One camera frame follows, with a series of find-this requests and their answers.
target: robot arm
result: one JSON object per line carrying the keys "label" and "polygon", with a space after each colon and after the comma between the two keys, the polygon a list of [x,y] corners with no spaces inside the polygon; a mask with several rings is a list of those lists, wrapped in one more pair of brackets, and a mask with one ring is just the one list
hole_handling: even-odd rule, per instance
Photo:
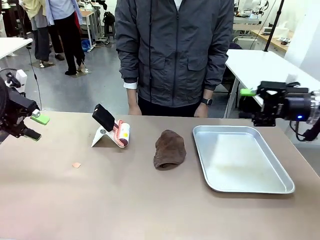
{"label": "robot arm", "polygon": [[[252,119],[256,127],[274,127],[276,119],[290,121],[291,129],[299,141],[314,141],[320,133],[320,92],[309,92],[308,88],[297,87],[293,82],[262,81],[256,91],[242,89],[242,96],[259,96],[263,99],[261,111],[255,113],[240,113],[240,118]],[[304,134],[299,134],[299,122],[313,125]]]}
{"label": "robot arm", "polygon": [[31,117],[38,123],[46,125],[49,118],[41,115],[37,103],[25,97],[18,89],[21,83],[9,72],[7,80],[0,77],[0,130],[19,138],[21,136],[38,141],[41,134],[28,128],[24,119]]}
{"label": "robot arm", "polygon": [[265,10],[269,7],[269,2],[267,0],[253,0],[252,1],[252,13],[254,15],[261,14],[264,15]]}

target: jacket zipper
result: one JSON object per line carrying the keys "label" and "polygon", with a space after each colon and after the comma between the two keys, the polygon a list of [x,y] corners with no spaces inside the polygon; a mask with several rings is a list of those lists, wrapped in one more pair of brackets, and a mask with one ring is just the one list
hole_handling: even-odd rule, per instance
{"label": "jacket zipper", "polygon": [[176,35],[175,35],[175,56],[174,56],[174,78],[172,91],[172,107],[175,101],[176,77],[177,77],[177,60],[178,60],[178,34],[179,34],[179,11],[176,10]]}

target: white pants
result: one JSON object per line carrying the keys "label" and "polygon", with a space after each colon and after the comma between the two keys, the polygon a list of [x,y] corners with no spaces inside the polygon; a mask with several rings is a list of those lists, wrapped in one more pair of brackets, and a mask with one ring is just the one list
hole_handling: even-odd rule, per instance
{"label": "white pants", "polygon": [[5,30],[5,23],[4,23],[4,16],[0,13],[0,38],[6,38],[6,30]]}

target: small beige object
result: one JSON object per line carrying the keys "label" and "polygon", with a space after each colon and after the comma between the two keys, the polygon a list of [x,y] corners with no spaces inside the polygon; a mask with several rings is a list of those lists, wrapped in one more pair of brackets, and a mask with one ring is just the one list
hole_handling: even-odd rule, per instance
{"label": "small beige object", "polygon": [[80,168],[81,165],[82,165],[82,164],[79,163],[79,162],[75,162],[74,164],[72,164],[72,166],[73,166],[74,168],[76,168],[76,169]]}

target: beige table surface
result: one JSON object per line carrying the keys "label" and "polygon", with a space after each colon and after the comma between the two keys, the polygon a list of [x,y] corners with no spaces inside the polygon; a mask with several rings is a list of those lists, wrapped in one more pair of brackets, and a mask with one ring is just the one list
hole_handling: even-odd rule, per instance
{"label": "beige table surface", "polygon": [[[251,125],[240,119],[123,116],[125,149],[90,114],[46,112],[28,120],[39,142],[0,145],[0,238],[16,240],[319,240],[320,178],[279,128],[259,128],[295,183],[292,195],[218,193],[207,187],[192,136],[197,125]],[[155,142],[183,136],[185,162],[153,166]],[[78,169],[75,162],[82,163]]]}
{"label": "beige table surface", "polygon": [[89,17],[90,15],[92,15],[92,14],[94,14],[94,12],[93,11],[88,11],[88,10],[81,10],[80,9],[80,11],[81,11],[81,15],[82,15],[82,17]]}
{"label": "beige table surface", "polygon": [[[251,32],[255,35],[258,36],[260,39],[262,39],[263,41],[267,42],[269,39],[269,35],[262,35],[262,33],[259,33],[259,30],[251,30]],[[293,31],[289,31],[288,33],[288,38],[292,39],[294,37],[294,32]],[[289,46],[287,45],[282,45],[280,41],[277,41],[278,37],[273,37],[271,39],[271,45],[273,45],[274,47],[276,47],[278,50],[282,51],[282,52],[287,52]]]}

